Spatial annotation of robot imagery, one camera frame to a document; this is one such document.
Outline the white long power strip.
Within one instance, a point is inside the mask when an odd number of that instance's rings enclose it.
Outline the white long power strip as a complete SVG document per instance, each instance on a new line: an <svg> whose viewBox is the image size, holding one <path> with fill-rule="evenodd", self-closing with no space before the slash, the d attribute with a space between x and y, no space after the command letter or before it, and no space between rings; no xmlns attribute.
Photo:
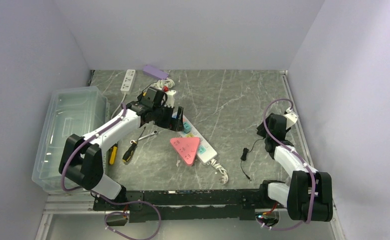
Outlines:
<svg viewBox="0 0 390 240"><path fill-rule="evenodd" d="M187 166L192 166L195 160L200 160L203 165L219 165L216 159L217 151L185 116L183 131L178 134L180 137L171 138L170 144Z"/></svg>

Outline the pink triangular power strip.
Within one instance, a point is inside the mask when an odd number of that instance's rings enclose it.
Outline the pink triangular power strip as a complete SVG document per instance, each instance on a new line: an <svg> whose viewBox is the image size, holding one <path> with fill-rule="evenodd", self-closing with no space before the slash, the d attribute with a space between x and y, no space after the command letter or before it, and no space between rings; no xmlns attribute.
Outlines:
<svg viewBox="0 0 390 240"><path fill-rule="evenodd" d="M170 144L187 166L194 164L200 146L199 137L175 137L170 139Z"/></svg>

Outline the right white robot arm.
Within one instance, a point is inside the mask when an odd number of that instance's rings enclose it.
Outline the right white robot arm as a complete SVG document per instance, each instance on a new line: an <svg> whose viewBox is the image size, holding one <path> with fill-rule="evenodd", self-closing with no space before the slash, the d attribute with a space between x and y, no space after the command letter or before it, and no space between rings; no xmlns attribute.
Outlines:
<svg viewBox="0 0 390 240"><path fill-rule="evenodd" d="M292 113L271 113L257 127L257 134L264 137L266 152L290 176L289 184L268 181L258 200L266 208L278 202L292 220L328 222L333 217L332 179L329 173L318 171L303 160L286 139L295 120Z"/></svg>

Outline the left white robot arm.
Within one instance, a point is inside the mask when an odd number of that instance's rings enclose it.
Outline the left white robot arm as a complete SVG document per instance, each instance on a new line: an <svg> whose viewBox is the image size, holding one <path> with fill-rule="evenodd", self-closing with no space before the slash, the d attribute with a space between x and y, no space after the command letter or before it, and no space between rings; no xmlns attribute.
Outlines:
<svg viewBox="0 0 390 240"><path fill-rule="evenodd" d="M127 201L127 190L107 176L103 156L119 140L144 124L182 131L184 108L175 107L174 100L171 91L147 87L136 101L122 103L120 112L98 129L83 136L70 135L59 165L62 190L85 189L106 198L112 209L122 209Z"/></svg>

